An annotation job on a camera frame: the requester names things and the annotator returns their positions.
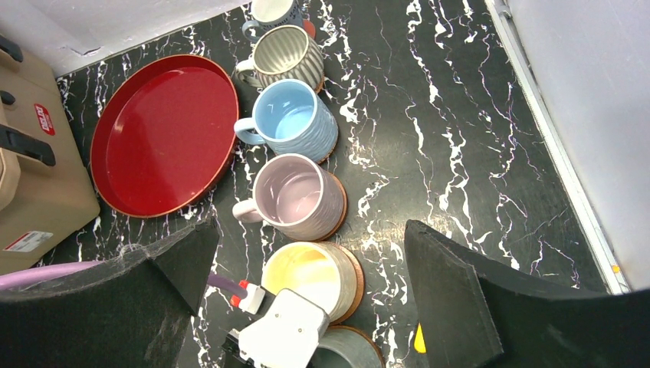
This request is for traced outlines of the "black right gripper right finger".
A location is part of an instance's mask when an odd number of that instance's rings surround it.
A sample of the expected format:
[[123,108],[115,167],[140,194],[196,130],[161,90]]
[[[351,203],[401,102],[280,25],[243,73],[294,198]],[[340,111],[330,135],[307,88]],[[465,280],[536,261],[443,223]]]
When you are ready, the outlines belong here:
[[431,367],[647,367],[649,292],[575,289],[409,220],[405,260]]

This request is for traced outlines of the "lilac textured mug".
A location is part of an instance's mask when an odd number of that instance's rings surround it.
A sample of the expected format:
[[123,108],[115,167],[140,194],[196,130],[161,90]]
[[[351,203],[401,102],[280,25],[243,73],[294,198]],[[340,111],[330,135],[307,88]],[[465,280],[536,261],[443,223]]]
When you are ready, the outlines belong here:
[[266,221],[295,241],[329,238],[343,224],[347,195],[341,181],[306,156],[288,153],[257,174],[252,197],[232,207],[243,223]]

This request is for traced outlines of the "dark wooden coaster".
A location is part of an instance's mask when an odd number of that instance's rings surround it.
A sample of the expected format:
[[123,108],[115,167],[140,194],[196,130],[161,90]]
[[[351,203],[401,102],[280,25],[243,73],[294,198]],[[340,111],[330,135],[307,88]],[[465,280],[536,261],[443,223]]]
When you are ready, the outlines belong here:
[[322,172],[303,175],[293,196],[289,214],[295,217],[286,226],[287,236],[298,241],[329,238],[342,225],[347,211],[347,197],[337,177]]

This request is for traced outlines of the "grey ribbed mug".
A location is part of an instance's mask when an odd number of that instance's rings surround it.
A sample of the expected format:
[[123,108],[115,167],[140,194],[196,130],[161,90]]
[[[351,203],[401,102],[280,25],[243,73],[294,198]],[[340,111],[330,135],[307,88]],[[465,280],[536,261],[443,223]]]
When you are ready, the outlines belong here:
[[260,38],[249,59],[235,66],[234,76],[262,89],[276,81],[296,79],[318,93],[325,78],[323,53],[304,29],[280,26]]

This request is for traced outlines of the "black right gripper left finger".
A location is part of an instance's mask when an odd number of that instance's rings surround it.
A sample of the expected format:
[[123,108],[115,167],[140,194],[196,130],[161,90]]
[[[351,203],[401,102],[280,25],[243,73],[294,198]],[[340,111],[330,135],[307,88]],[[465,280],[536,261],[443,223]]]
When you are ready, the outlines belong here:
[[106,261],[1,277],[3,367],[173,367],[219,240],[214,219]]

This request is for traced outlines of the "red round coaster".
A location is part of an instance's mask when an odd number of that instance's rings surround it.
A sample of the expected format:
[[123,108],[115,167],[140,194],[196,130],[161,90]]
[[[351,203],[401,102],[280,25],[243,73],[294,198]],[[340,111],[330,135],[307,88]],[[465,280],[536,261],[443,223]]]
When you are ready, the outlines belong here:
[[309,20],[307,20],[307,19],[304,19],[304,21],[303,21],[303,27],[304,27],[304,30],[306,31],[306,33],[307,33],[307,34],[308,34],[312,39],[315,39],[315,37],[316,37],[316,28],[315,28],[314,24],[313,24],[311,21],[309,21]]

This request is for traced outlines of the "cream yellow mug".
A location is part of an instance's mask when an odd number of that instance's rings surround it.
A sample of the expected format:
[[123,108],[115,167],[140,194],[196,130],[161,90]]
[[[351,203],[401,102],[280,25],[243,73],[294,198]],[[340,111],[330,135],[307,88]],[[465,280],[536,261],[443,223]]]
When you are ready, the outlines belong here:
[[297,241],[278,249],[262,270],[261,286],[273,294],[295,291],[324,309],[330,322],[353,302],[356,275],[345,253],[327,241]]

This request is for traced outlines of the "brown wooden coaster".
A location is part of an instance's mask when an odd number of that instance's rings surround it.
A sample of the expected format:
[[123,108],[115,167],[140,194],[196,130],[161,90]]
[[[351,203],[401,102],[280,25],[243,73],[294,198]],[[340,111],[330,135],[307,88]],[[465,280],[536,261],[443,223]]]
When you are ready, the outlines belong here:
[[334,242],[329,241],[327,242],[327,244],[335,248],[338,248],[339,250],[341,250],[343,253],[346,254],[346,256],[348,257],[348,259],[353,265],[355,275],[356,275],[356,286],[355,286],[355,294],[354,294],[353,302],[350,305],[350,308],[346,311],[346,313],[343,316],[330,322],[330,326],[334,326],[334,325],[341,324],[356,312],[359,304],[361,303],[361,300],[363,299],[366,282],[365,282],[362,265],[360,264],[358,258],[354,255],[354,253],[352,253],[349,249],[345,248],[344,246],[336,244]]

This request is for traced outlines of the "grey printed mug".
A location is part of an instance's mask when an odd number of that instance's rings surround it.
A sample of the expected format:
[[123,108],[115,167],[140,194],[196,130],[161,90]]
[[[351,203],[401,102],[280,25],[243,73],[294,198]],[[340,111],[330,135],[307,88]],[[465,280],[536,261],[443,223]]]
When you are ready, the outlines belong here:
[[254,43],[276,27],[304,26],[304,17],[296,0],[253,0],[251,16],[252,19],[241,26],[241,32]]

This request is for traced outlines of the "sage green mug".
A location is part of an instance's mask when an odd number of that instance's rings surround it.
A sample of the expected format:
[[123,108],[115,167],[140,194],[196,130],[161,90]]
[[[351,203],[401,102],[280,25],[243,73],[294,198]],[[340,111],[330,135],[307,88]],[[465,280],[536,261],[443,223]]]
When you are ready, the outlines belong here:
[[307,366],[382,368],[375,350],[360,335],[349,330],[327,330]]

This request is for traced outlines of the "light blue textured mug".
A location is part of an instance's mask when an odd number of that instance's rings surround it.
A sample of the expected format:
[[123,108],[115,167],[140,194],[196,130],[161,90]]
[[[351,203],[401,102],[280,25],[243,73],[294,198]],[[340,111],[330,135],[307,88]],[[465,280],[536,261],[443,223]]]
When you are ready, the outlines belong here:
[[336,146],[339,126],[309,85],[284,79],[261,92],[252,115],[236,121],[234,132],[248,145],[265,144],[277,155],[296,153],[321,163]]

